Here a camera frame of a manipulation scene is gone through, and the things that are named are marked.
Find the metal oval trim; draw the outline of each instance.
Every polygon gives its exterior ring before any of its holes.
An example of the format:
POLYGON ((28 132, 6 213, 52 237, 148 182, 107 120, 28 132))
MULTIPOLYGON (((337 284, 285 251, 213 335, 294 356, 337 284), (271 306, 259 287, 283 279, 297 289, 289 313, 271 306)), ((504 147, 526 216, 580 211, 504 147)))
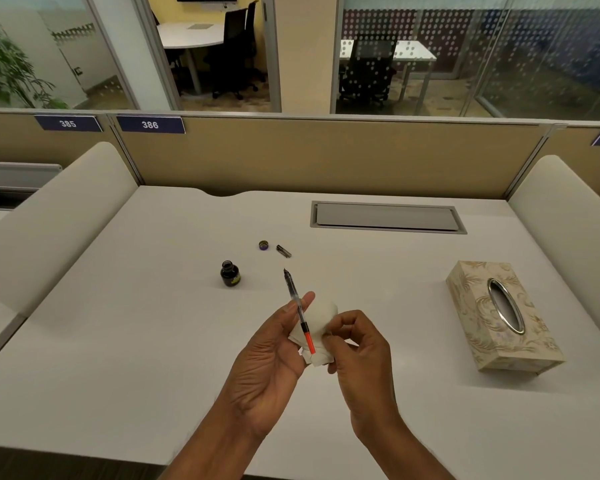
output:
POLYGON ((489 278, 487 281, 487 287, 489 290, 489 296, 491 297, 491 301, 493 302, 493 306, 496 307, 496 311, 498 313, 498 315, 500 316, 500 319, 506 323, 506 325, 515 333, 517 333, 518 335, 524 335, 525 333, 525 321, 522 319, 522 313, 520 313, 520 309, 518 307, 518 305, 516 304, 515 301, 513 301, 513 298, 511 296, 511 294, 509 293, 509 291, 504 287, 504 285, 499 282, 497 279, 495 278, 489 278), (509 304, 511 306, 511 308, 513 309, 513 313, 516 316, 516 320, 518 321, 518 327, 516 327, 514 324, 512 324, 509 319, 504 315, 503 311, 500 309, 500 307, 498 306, 498 302, 495 300, 494 294, 493 294, 493 286, 496 286, 496 288, 498 288, 500 291, 502 291, 503 295, 505 296, 505 298, 507 298, 507 300, 509 301, 509 304))

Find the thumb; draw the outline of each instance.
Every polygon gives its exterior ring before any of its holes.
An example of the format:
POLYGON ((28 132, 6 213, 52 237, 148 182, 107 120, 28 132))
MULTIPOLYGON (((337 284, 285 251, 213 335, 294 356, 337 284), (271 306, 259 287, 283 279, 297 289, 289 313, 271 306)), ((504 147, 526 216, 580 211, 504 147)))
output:
POLYGON ((349 344, 346 343, 342 337, 338 337, 337 335, 323 335, 322 343, 324 348, 336 358, 336 361, 339 364, 345 363, 356 354, 351 350, 349 344))

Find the forearm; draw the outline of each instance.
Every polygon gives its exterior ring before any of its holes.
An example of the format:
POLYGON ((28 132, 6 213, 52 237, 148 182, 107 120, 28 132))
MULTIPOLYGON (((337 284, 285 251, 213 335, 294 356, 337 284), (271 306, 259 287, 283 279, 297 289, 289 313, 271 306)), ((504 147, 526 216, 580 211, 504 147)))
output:
POLYGON ((221 395, 160 480, 239 480, 259 446, 221 395))
POLYGON ((389 480, 454 480, 401 419, 361 440, 389 480))

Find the patterned tissue box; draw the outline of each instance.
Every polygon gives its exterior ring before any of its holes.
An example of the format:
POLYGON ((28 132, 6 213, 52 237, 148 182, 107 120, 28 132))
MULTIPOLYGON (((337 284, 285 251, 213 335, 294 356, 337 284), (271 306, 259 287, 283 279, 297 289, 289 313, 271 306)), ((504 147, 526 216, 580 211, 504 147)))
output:
POLYGON ((479 371, 541 374, 564 362, 510 264, 458 261, 447 286, 479 371))

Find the black office chair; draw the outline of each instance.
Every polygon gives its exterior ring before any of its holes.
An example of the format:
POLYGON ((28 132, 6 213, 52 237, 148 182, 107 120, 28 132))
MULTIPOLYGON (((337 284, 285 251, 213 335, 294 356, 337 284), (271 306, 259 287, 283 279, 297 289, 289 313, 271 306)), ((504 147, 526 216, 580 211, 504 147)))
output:
MULTIPOLYGON (((151 12, 153 15, 153 21, 155 22, 155 26, 160 26, 160 22, 158 21, 158 17, 156 17, 154 12, 151 12)), ((183 48, 165 48, 164 53, 167 55, 167 62, 169 63, 169 67, 173 64, 174 67, 182 67, 182 62, 180 61, 180 56, 184 54, 183 48)))
POLYGON ((267 78, 265 75, 256 68, 256 64, 254 62, 254 58, 258 53, 258 47, 256 45, 256 31, 254 28, 254 22, 256 19, 256 4, 257 0, 249 3, 249 7, 247 8, 247 23, 245 26, 246 30, 246 39, 247 39, 247 58, 251 59, 251 67, 249 68, 249 72, 260 79, 261 82, 265 82, 267 78))
POLYGON ((357 35, 351 58, 340 73, 340 99, 362 104, 389 99, 391 79, 396 74, 393 55, 398 40, 389 35, 357 35))
POLYGON ((247 86, 247 71, 244 65, 246 59, 246 31, 244 28, 247 8, 228 11, 224 14, 224 39, 222 45, 215 45, 209 49, 205 62, 211 67, 214 90, 213 98, 220 94, 232 92, 239 100, 244 99, 240 91, 247 86))

